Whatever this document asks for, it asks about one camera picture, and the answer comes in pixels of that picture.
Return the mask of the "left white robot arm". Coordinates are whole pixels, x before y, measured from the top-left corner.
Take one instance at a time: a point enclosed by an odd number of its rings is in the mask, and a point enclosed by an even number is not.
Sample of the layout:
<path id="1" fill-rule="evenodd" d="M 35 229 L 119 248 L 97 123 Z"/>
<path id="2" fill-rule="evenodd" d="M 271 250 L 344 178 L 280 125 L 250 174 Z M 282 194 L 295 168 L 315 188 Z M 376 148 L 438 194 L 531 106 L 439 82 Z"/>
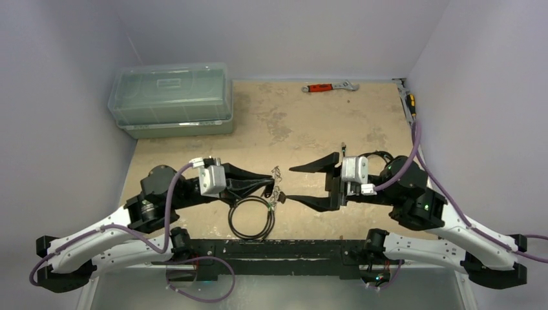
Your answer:
<path id="1" fill-rule="evenodd" d="M 263 198 L 269 198 L 275 178 L 212 158 L 196 158 L 177 170 L 159 165 L 140 186 L 136 196 L 79 232 L 38 238 L 39 261 L 29 282 L 65 293 L 111 269 L 146 262 L 185 264 L 194 252 L 187 231 L 173 227 L 178 210 L 215 201 L 234 206 L 255 199 L 258 190 L 263 190 Z"/>

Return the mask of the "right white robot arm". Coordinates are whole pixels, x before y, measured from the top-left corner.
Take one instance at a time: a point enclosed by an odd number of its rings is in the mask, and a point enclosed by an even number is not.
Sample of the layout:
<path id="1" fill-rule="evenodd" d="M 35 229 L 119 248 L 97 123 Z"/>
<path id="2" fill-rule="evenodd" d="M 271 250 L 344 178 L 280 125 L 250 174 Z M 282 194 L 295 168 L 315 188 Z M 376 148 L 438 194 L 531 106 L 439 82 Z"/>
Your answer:
<path id="1" fill-rule="evenodd" d="M 364 245 L 348 251 L 368 265 L 423 262 L 453 269 L 475 284 L 507 289 L 527 283 L 527 268 L 517 258 L 527 239 L 521 234 L 504 235 L 460 215 L 448 198 L 428 185 L 428 174 L 406 156 L 377 152 L 384 169 L 368 172 L 368 154 L 340 157 L 334 152 L 295 172 L 323 173 L 326 197 L 294 195 L 317 212 L 336 211 L 348 202 L 391 207 L 390 217 L 411 231 L 434 235 L 433 240 L 401 236 L 383 229 L 370 229 Z"/>

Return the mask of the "clear green plastic storage box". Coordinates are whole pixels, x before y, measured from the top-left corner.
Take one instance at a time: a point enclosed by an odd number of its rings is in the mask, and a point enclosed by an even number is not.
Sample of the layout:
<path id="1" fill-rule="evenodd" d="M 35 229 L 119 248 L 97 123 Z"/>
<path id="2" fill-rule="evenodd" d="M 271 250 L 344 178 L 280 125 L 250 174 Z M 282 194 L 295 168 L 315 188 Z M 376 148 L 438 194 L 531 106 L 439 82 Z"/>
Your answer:
<path id="1" fill-rule="evenodd" d="M 125 67 L 107 104 L 134 139 L 230 134 L 232 83 L 224 63 Z"/>

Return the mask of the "yellow black screwdriver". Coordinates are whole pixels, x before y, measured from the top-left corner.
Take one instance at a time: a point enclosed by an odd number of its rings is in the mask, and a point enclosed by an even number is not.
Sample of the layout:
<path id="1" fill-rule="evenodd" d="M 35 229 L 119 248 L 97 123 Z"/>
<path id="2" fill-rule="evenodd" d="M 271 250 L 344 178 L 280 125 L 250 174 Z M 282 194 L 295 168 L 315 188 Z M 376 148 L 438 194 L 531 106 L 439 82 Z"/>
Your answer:
<path id="1" fill-rule="evenodd" d="M 413 94 L 407 94 L 405 97 L 405 103 L 408 108 L 410 117 L 415 120 L 416 119 L 416 102 L 414 99 Z"/>

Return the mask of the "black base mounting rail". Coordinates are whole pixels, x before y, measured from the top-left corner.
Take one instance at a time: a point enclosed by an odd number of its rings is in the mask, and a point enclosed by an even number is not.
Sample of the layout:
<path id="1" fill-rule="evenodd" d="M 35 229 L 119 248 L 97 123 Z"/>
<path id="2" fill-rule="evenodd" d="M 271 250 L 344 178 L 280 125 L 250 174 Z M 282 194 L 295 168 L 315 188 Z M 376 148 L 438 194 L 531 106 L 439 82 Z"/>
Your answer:
<path id="1" fill-rule="evenodd" d="M 215 240 L 189 243 L 191 257 L 202 257 L 197 272 L 200 281 L 215 281 L 220 275 L 336 276 L 360 279 L 375 265 L 397 260 L 366 252 L 364 240 Z"/>

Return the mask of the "red handled adjustable wrench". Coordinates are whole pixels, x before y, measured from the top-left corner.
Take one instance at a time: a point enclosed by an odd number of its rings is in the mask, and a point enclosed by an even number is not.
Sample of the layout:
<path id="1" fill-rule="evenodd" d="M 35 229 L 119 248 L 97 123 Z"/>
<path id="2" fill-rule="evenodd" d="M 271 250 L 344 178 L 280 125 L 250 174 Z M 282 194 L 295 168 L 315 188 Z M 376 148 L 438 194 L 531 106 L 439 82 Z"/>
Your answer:
<path id="1" fill-rule="evenodd" d="M 322 83 L 314 85 L 306 85 L 301 88 L 302 92 L 311 93 L 311 92 L 326 92 L 331 90 L 349 90 L 356 91 L 359 90 L 359 84 L 352 84 L 350 81 L 345 80 L 340 83 Z"/>

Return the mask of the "aluminium frame rail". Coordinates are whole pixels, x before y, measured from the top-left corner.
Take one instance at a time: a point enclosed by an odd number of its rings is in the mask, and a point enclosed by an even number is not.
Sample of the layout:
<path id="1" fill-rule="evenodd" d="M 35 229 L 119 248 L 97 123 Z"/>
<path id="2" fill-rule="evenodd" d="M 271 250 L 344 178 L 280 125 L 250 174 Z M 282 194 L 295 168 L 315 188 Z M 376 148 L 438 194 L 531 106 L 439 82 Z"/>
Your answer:
<path id="1" fill-rule="evenodd" d="M 444 240 L 421 240 L 389 235 L 380 240 L 192 240 L 181 256 L 204 257 L 198 272 L 222 274 L 227 262 L 236 274 L 357 276 L 373 266 L 417 262 L 462 271 L 466 252 Z"/>

